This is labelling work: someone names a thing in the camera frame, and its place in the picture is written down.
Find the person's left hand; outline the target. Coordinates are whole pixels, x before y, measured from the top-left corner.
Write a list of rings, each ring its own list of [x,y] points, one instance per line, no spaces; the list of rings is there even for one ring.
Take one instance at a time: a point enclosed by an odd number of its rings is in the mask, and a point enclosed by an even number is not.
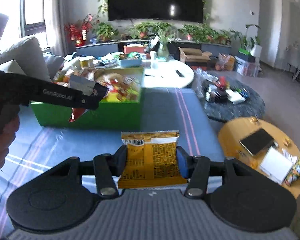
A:
[[[17,115],[13,120],[5,125],[0,135],[0,169],[4,166],[5,158],[9,153],[9,147],[15,140],[15,134],[19,130],[20,119]]]

